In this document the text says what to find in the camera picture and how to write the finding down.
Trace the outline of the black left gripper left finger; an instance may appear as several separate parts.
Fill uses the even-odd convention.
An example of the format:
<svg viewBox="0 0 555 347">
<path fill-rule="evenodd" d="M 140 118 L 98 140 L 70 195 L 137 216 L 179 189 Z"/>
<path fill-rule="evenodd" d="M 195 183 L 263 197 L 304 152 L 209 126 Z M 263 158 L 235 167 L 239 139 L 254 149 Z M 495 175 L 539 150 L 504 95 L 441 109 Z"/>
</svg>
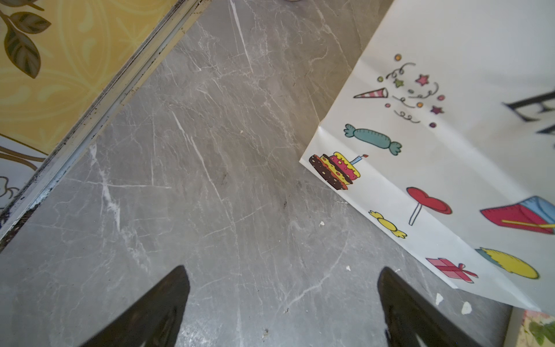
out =
<svg viewBox="0 0 555 347">
<path fill-rule="evenodd" d="M 84 346 L 174 346 L 190 283 L 183 265 L 175 267 Z"/>
</svg>

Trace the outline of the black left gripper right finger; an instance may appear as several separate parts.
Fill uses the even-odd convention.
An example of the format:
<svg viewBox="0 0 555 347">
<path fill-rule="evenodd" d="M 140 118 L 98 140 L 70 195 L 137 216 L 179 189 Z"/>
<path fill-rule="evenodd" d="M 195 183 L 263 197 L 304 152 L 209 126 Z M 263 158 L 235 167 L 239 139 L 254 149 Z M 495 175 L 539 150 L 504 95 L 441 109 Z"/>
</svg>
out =
<svg viewBox="0 0 555 347">
<path fill-rule="evenodd" d="M 389 267 L 377 282 L 388 346 L 477 346 Z"/>
</svg>

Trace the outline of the white printed paper bag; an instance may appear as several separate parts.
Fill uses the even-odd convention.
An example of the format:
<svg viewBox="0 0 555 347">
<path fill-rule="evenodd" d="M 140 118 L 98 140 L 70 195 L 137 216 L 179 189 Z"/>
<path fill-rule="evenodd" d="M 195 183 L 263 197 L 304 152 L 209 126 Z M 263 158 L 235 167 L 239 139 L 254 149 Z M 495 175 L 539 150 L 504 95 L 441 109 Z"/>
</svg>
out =
<svg viewBox="0 0 555 347">
<path fill-rule="evenodd" d="M 394 1 L 301 163 L 449 286 L 553 314 L 553 1 Z"/>
</svg>

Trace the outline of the floral rectangular tray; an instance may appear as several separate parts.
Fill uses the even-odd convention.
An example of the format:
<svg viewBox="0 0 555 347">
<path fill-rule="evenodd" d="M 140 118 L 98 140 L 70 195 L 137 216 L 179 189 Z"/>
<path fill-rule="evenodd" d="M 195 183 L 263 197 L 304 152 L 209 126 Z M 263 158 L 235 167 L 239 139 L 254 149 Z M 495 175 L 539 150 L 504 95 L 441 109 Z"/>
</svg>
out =
<svg viewBox="0 0 555 347">
<path fill-rule="evenodd" d="M 554 317 L 514 307 L 503 347 L 554 347 Z"/>
</svg>

